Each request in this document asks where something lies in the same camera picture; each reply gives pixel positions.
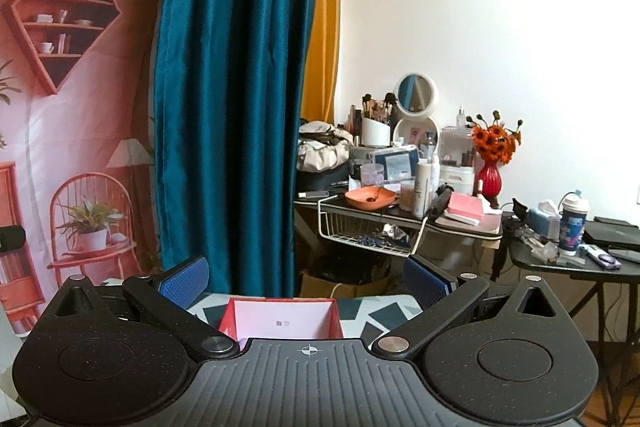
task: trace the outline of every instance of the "yellow curtain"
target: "yellow curtain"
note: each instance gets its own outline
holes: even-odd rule
[[[302,90],[302,118],[334,123],[340,0],[316,0]]]

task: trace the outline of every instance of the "lamp shade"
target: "lamp shade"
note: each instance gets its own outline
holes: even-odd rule
[[[111,155],[108,169],[119,167],[134,167],[136,165],[153,165],[154,160],[136,138],[126,138],[121,140]]]

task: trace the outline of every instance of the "crosshair marking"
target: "crosshair marking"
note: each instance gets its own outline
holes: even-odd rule
[[[316,354],[318,351],[322,351],[322,349],[318,349],[317,347],[314,347],[311,344],[309,344],[308,346],[305,346],[302,349],[299,349],[299,351],[301,353],[304,353],[306,356],[310,357],[311,355]]]

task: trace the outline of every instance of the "round mirror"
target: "round mirror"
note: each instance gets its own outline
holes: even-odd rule
[[[409,73],[396,86],[398,109],[409,117],[429,116],[438,103],[434,82],[418,73]]]

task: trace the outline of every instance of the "printed backdrop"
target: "printed backdrop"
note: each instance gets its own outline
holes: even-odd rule
[[[0,301],[17,333],[73,273],[159,269],[150,63],[160,0],[0,0]]]

